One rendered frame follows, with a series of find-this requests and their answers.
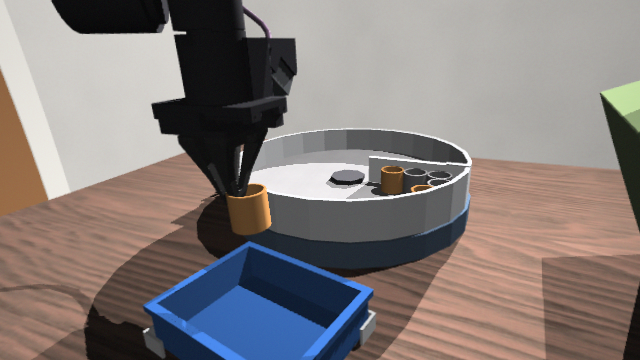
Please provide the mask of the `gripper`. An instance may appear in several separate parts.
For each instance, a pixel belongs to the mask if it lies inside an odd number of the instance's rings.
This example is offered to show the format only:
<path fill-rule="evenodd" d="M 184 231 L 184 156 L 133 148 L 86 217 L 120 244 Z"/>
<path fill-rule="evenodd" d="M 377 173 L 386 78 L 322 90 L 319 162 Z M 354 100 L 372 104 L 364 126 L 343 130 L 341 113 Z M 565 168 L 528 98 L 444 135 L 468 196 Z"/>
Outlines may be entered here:
<path fill-rule="evenodd" d="M 284 125 L 287 112 L 285 96 L 249 101 L 244 37 L 245 30 L 195 33 L 197 45 L 190 46 L 190 34 L 175 34 L 185 98 L 151 103 L 161 134 L 178 135 L 179 145 L 226 205 L 226 192 L 246 196 L 268 128 Z"/>

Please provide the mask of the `grey round turntable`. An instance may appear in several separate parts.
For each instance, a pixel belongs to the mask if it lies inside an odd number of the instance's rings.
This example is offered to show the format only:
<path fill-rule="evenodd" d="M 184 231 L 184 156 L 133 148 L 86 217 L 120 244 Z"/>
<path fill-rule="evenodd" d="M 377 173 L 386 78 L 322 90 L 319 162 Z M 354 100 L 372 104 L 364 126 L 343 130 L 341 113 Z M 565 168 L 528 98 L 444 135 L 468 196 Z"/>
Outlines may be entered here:
<path fill-rule="evenodd" d="M 452 181 L 387 194 L 381 191 L 385 166 L 445 171 Z M 249 184 L 266 187 L 271 225 L 243 236 L 318 267 L 388 267 L 423 259 L 465 232 L 471 167 L 458 146 L 404 131 L 328 129 L 265 140 Z"/>

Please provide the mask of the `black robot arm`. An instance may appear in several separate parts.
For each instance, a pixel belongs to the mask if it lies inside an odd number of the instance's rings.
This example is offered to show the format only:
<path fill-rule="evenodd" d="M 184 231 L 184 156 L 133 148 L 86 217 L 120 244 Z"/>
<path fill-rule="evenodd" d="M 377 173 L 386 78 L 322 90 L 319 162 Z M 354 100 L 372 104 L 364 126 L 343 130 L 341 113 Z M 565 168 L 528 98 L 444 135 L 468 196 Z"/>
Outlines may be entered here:
<path fill-rule="evenodd" d="M 190 34 L 245 30 L 242 0 L 51 0 L 80 34 Z M 289 95 L 297 74 L 295 38 L 242 38 L 249 101 Z M 271 60 L 271 65 L 270 65 Z M 272 76 L 271 76 L 272 72 Z M 273 88 L 272 88 L 273 84 Z"/>

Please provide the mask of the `grey steel bushing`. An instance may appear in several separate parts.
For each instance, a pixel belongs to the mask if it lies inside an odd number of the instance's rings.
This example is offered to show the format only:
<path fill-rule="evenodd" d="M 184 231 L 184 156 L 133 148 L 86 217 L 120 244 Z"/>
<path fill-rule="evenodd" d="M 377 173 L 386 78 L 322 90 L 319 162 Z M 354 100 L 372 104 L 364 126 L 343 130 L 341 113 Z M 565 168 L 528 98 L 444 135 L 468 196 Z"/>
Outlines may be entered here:
<path fill-rule="evenodd" d="M 411 193 L 416 185 L 426 185 L 427 171 L 419 168 L 409 168 L 403 172 L 403 194 Z"/>
<path fill-rule="evenodd" d="M 431 177 L 432 176 L 432 177 Z M 431 171 L 427 173 L 427 182 L 429 180 L 432 179 L 446 179 L 451 181 L 452 180 L 452 174 L 449 172 L 445 172 L 445 171 Z M 427 185 L 426 182 L 426 185 Z"/>
<path fill-rule="evenodd" d="M 447 183 L 447 182 L 450 182 L 450 181 L 446 180 L 446 179 L 432 179 L 432 180 L 429 180 L 427 182 L 427 185 L 429 185 L 429 186 L 433 185 L 433 187 L 436 187 L 436 186 L 442 185 L 442 184 Z"/>

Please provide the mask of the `bronze bushing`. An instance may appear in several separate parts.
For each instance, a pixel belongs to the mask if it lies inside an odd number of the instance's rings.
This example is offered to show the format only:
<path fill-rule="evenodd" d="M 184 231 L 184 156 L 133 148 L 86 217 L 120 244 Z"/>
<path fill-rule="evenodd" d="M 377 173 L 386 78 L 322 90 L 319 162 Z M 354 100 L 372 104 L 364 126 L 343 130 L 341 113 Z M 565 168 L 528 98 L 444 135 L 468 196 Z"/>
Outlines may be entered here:
<path fill-rule="evenodd" d="M 427 189 L 433 188 L 433 186 L 429 186 L 429 185 L 417 185 L 411 188 L 411 193 L 413 192 L 419 192 L 419 191 L 425 191 Z"/>
<path fill-rule="evenodd" d="M 381 191 L 387 194 L 403 192 L 403 172 L 399 166 L 385 166 L 381 169 Z"/>
<path fill-rule="evenodd" d="M 248 184 L 245 197 L 232 197 L 226 192 L 232 231 L 239 235 L 253 235 L 271 225 L 266 187 Z"/>

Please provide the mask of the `blue open crate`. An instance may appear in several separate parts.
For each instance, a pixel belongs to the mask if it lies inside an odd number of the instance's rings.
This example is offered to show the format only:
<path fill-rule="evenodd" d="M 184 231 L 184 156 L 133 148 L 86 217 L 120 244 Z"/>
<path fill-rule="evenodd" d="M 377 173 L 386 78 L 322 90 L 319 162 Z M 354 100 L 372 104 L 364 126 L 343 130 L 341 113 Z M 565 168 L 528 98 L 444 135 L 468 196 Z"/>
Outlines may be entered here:
<path fill-rule="evenodd" d="M 249 241 L 143 308 L 180 360 L 344 360 L 373 291 Z"/>

